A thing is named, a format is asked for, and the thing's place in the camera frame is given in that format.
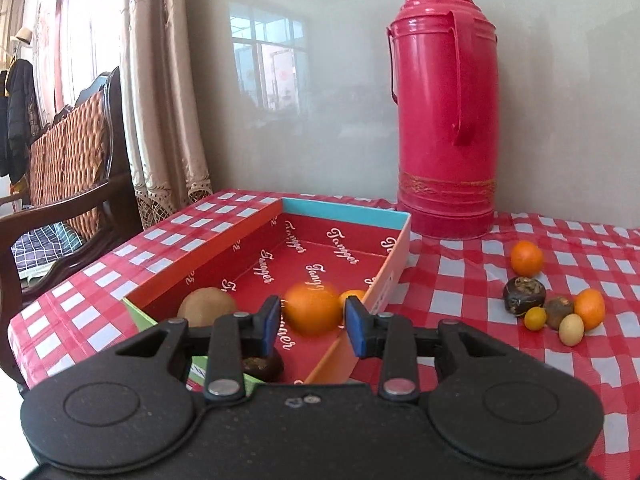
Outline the brown kiwi fruit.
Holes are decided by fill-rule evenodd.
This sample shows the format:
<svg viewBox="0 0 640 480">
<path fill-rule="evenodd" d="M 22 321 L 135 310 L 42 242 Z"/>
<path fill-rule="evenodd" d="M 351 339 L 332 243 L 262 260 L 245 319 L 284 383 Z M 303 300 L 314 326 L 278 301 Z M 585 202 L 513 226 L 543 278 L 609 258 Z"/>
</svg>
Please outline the brown kiwi fruit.
<svg viewBox="0 0 640 480">
<path fill-rule="evenodd" d="M 190 292 L 182 300 L 177 312 L 178 318 L 185 318 L 191 327 L 206 327 L 217 318 L 233 314 L 238 307 L 235 300 L 215 287 L 204 287 Z"/>
</svg>

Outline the orange mandarin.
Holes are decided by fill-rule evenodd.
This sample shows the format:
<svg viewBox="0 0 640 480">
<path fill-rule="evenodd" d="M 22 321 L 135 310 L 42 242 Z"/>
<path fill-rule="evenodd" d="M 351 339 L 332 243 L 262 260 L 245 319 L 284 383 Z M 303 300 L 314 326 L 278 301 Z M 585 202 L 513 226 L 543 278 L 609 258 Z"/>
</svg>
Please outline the orange mandarin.
<svg viewBox="0 0 640 480">
<path fill-rule="evenodd" d="M 534 278 L 544 267 L 544 253 L 529 240 L 519 240 L 511 250 L 510 261 L 516 275 Z"/>
<path fill-rule="evenodd" d="M 343 306 L 334 288 L 296 284 L 283 296 L 283 318 L 291 330 L 303 337 L 321 337 L 343 322 Z"/>
<path fill-rule="evenodd" d="M 605 318 L 602 294 L 593 288 L 583 290 L 575 297 L 574 312 L 582 319 L 586 332 L 594 330 Z"/>
<path fill-rule="evenodd" d="M 345 290 L 344 292 L 341 293 L 341 295 L 338 297 L 338 301 L 340 302 L 340 305 L 342 307 L 342 309 L 345 309 L 345 304 L 346 304 L 346 300 L 349 297 L 356 297 L 360 302 L 363 302 L 363 298 L 364 295 L 367 292 L 365 290 L 362 289 L 349 289 L 349 290 Z"/>
</svg>

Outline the small yellow kumquat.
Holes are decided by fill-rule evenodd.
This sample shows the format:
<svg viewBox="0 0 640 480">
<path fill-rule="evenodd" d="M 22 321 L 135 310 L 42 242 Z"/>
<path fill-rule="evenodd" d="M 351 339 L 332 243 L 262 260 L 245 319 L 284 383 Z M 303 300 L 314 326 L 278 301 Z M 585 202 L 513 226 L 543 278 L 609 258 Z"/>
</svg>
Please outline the small yellow kumquat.
<svg viewBox="0 0 640 480">
<path fill-rule="evenodd" d="M 547 323 L 547 311 L 544 307 L 530 308 L 524 315 L 524 326 L 532 332 L 542 330 Z"/>
</svg>

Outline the small dark chestnut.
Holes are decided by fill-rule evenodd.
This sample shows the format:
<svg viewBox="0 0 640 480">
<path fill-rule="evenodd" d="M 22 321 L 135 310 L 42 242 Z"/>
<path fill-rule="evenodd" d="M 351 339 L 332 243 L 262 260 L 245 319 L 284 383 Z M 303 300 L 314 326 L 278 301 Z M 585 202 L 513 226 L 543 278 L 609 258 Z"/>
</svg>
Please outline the small dark chestnut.
<svg viewBox="0 0 640 480">
<path fill-rule="evenodd" d="M 574 312 L 574 301 L 565 296 L 555 296 L 546 301 L 544 310 L 547 313 L 546 324 L 552 330 L 558 330 L 564 318 Z"/>
</svg>

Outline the pale longan fruit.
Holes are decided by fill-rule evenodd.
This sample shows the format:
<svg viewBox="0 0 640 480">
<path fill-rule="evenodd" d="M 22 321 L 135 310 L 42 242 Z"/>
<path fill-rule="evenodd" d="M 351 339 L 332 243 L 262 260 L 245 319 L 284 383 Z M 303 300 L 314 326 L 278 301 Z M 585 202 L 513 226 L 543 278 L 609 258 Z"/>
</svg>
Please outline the pale longan fruit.
<svg viewBox="0 0 640 480">
<path fill-rule="evenodd" d="M 567 347 L 575 347 L 576 344 L 579 344 L 584 338 L 584 333 L 584 321 L 576 313 L 563 318 L 558 328 L 560 341 Z"/>
</svg>

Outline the colourful cardboard box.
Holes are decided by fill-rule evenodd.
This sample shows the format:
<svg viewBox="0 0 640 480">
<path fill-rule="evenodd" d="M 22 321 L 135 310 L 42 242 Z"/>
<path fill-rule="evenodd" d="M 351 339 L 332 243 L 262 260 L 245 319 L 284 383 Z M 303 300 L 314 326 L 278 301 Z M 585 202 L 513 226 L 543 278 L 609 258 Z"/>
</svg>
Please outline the colourful cardboard box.
<svg viewBox="0 0 640 480">
<path fill-rule="evenodd" d="M 138 330 L 173 318 L 190 292 L 206 287 L 250 313 L 297 284 L 361 290 L 364 306 L 379 314 L 408 256 L 405 212 L 272 197 L 196 209 L 201 218 L 179 214 L 143 235 L 152 257 L 132 260 L 151 275 L 124 299 Z"/>
</svg>

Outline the beige lace curtain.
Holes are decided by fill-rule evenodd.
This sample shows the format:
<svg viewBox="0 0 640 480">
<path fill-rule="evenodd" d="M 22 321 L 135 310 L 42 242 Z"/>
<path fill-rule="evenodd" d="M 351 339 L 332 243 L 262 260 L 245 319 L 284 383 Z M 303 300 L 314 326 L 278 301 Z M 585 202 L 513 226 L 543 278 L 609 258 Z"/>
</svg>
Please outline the beige lace curtain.
<svg viewBox="0 0 640 480">
<path fill-rule="evenodd" d="M 186 0 L 124 0 L 119 71 L 131 180 L 148 228 L 212 192 Z"/>
</svg>

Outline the red checkered tablecloth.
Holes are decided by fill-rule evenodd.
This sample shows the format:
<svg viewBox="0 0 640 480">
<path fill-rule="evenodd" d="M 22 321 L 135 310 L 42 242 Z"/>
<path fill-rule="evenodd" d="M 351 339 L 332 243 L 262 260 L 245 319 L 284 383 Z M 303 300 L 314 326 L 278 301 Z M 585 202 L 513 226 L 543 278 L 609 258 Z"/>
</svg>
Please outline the red checkered tablecloth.
<svg viewBox="0 0 640 480">
<path fill-rule="evenodd" d="M 29 385 L 65 370 L 134 332 L 124 297 L 209 240 L 276 199 L 273 192 L 222 191 L 123 244 L 33 301 L 8 328 L 18 369 Z M 503 285 L 518 240 L 544 252 L 541 281 L 573 296 L 597 289 L 605 318 L 573 348 L 551 330 L 531 332 L 506 312 Z M 479 240 L 413 236 L 390 310 L 431 326 L 458 318 L 589 384 L 605 421 L 590 464 L 607 479 L 639 474 L 639 233 L 621 226 L 539 214 L 499 214 Z"/>
</svg>

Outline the blue plaid cloth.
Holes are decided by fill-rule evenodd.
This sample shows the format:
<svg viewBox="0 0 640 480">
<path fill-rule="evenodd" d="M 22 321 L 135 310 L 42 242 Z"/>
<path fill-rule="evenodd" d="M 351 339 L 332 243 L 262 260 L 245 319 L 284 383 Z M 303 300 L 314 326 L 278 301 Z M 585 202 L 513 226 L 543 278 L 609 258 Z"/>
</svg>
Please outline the blue plaid cloth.
<svg viewBox="0 0 640 480">
<path fill-rule="evenodd" d="M 76 252 L 84 240 L 66 223 L 56 222 L 22 235 L 11 247 L 21 281 L 43 278 L 63 257 Z"/>
</svg>

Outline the red thermos flask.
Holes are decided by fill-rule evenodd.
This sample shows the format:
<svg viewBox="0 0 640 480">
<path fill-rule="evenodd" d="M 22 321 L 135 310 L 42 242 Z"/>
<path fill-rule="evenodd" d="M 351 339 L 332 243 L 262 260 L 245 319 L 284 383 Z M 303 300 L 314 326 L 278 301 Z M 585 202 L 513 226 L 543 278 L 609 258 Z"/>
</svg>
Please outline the red thermos flask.
<svg viewBox="0 0 640 480">
<path fill-rule="evenodd" d="M 386 29 L 398 109 L 398 205 L 414 232 L 474 238 L 494 222 L 498 36 L 473 0 L 406 0 Z"/>
</svg>

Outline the black hanging jacket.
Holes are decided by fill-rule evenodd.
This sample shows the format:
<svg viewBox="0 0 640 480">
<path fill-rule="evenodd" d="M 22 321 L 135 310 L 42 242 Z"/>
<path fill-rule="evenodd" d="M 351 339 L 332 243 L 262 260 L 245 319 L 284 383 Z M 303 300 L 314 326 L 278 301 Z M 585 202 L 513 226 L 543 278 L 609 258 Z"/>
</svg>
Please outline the black hanging jacket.
<svg viewBox="0 0 640 480">
<path fill-rule="evenodd" d="M 1 72 L 1 175 L 15 184 L 26 174 L 41 124 L 32 63 L 17 58 Z"/>
</svg>

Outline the beige hat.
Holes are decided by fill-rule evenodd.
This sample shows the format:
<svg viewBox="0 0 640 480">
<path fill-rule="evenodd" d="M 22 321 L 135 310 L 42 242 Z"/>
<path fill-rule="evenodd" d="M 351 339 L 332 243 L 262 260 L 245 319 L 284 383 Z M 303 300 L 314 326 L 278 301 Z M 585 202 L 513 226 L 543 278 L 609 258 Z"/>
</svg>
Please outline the beige hat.
<svg viewBox="0 0 640 480">
<path fill-rule="evenodd" d="M 10 40 L 17 44 L 24 44 L 29 47 L 32 44 L 32 31 L 27 27 L 21 27 Z"/>
</svg>

